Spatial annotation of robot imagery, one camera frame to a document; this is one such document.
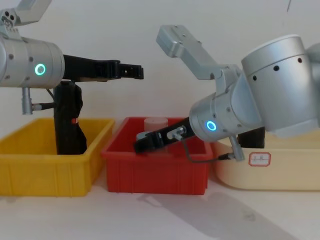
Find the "white table surface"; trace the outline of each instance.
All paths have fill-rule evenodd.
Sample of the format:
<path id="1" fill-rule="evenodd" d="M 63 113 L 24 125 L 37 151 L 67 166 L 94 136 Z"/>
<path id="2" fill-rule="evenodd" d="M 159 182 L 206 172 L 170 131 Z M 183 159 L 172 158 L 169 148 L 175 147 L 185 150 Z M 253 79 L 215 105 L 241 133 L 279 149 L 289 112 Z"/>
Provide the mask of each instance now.
<path id="1" fill-rule="evenodd" d="M 203 196 L 110 193 L 0 197 L 1 240 L 319 240 L 320 192 L 231 189 Z"/>

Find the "cable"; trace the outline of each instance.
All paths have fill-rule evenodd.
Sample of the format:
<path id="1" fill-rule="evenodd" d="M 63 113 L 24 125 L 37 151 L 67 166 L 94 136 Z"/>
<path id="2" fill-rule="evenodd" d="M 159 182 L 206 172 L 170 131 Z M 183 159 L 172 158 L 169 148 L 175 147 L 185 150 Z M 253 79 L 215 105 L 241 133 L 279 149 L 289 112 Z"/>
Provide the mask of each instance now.
<path id="1" fill-rule="evenodd" d="M 229 159 L 232 159 L 231 156 L 233 156 L 233 153 L 226 153 L 210 160 L 202 160 L 202 161 L 193 160 L 190 156 L 189 149 L 185 139 L 183 138 L 181 142 L 182 142 L 186 157 L 190 162 L 194 164 L 206 164 L 206 163 L 214 163 L 221 160 L 229 160 Z"/>
<path id="2" fill-rule="evenodd" d="M 55 100 L 54 94 L 53 94 L 49 89 L 47 89 L 46 91 L 50 94 L 50 96 L 52 97 L 52 99 Z"/>

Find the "red plastic bin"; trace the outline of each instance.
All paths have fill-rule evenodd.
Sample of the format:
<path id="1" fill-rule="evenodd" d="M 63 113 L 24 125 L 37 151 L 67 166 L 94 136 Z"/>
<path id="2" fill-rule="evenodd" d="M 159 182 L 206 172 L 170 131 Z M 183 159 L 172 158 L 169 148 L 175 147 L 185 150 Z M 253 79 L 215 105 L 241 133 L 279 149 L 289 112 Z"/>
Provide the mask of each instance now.
<path id="1" fill-rule="evenodd" d="M 136 135 L 144 131 L 145 117 L 128 117 L 111 138 L 101 155 L 106 159 L 106 181 L 109 192 L 203 195 L 208 184 L 207 163 L 192 163 L 181 142 L 166 152 L 136 154 Z M 174 124 L 182 118 L 168 118 Z M 210 144 L 197 137 L 186 141 L 194 160 L 213 158 Z"/>

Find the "white label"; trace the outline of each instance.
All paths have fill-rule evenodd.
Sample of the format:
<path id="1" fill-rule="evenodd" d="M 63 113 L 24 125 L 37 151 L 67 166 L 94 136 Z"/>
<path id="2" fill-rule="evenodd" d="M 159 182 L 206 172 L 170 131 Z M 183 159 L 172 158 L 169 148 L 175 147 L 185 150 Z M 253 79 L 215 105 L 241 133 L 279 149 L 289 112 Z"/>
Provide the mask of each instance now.
<path id="1" fill-rule="evenodd" d="M 271 162 L 269 152 L 252 152 L 249 156 L 249 165 L 253 167 L 267 167 Z"/>

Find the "green indicator light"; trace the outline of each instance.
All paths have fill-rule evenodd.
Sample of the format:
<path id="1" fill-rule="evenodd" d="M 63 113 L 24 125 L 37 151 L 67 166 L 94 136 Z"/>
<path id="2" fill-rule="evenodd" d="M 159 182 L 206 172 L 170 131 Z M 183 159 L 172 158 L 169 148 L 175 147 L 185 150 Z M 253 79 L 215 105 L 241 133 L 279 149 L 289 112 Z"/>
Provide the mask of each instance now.
<path id="1" fill-rule="evenodd" d="M 46 66 L 43 65 L 42 63 L 39 63 L 37 66 L 35 66 L 34 72 L 35 72 L 35 74 L 37 74 L 38 76 L 41 76 L 41 75 L 45 74 L 45 72 L 46 72 Z"/>

